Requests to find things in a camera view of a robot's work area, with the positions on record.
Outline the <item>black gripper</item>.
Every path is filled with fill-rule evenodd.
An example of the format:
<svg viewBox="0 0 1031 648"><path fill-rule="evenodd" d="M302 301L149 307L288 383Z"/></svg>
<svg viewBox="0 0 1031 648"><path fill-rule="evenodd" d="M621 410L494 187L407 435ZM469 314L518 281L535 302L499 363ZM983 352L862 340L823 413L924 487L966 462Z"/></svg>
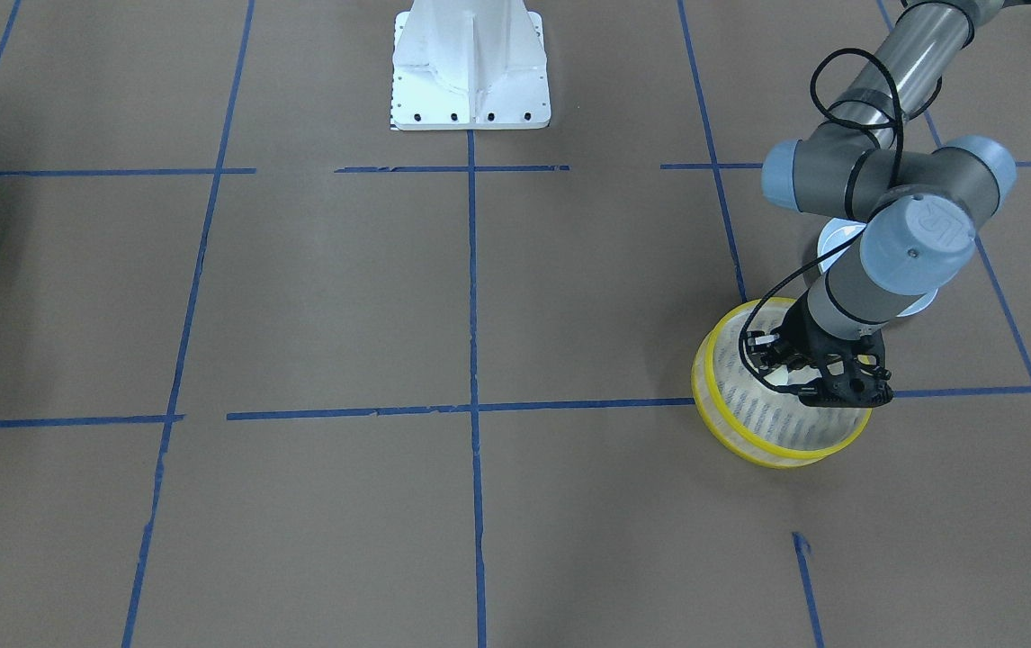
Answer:
<svg viewBox="0 0 1031 648"><path fill-rule="evenodd" d="M829 335L816 323L807 295L792 304L775 332L742 333L742 350L754 372L771 387L803 385L819 377L821 365L866 356L866 337Z"/></svg>

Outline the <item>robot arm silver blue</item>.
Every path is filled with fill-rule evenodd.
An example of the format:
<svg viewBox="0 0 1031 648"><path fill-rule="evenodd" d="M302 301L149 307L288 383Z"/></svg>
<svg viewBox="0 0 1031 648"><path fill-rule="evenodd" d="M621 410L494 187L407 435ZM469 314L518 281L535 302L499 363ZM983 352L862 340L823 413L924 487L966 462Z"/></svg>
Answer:
<svg viewBox="0 0 1031 648"><path fill-rule="evenodd" d="M769 332L741 332L743 364L758 379L814 368L820 393L877 393L883 331L923 296L955 279L979 229L1015 187L1016 160L980 136L911 152L906 129L935 102L947 66L1004 1L910 1L877 50L844 48L864 68L831 103L809 82L821 124L775 144L762 166L764 197L787 210L860 221L821 274Z"/></svg>

